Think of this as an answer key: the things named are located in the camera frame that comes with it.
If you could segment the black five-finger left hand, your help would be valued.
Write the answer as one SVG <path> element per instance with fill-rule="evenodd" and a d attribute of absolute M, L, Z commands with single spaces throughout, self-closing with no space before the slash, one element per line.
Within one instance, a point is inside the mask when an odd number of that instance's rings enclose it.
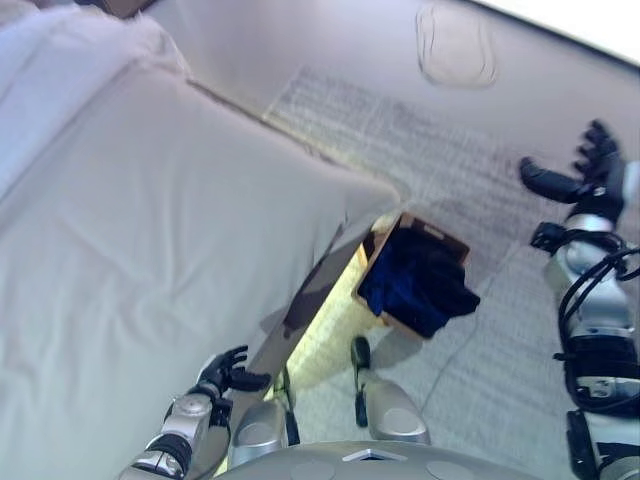
<path fill-rule="evenodd" d="M 244 366 L 248 346 L 241 345 L 215 356 L 199 373 L 196 385 L 222 397 L 228 390 L 260 392 L 271 383 L 267 373 L 254 373 Z"/>

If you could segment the black five-finger right hand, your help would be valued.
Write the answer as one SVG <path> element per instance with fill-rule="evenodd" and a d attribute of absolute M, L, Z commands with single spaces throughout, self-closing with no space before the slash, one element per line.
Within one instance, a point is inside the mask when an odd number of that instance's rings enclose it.
<path fill-rule="evenodd" d="M 573 162 L 578 178 L 523 157 L 519 162 L 520 181 L 535 195 L 571 205 L 571 216 L 594 215 L 615 225 L 626 204 L 624 187 L 631 163 L 623 158 L 617 140 L 603 122 L 591 121 L 582 138 L 584 143 L 577 147 L 581 158 Z"/>

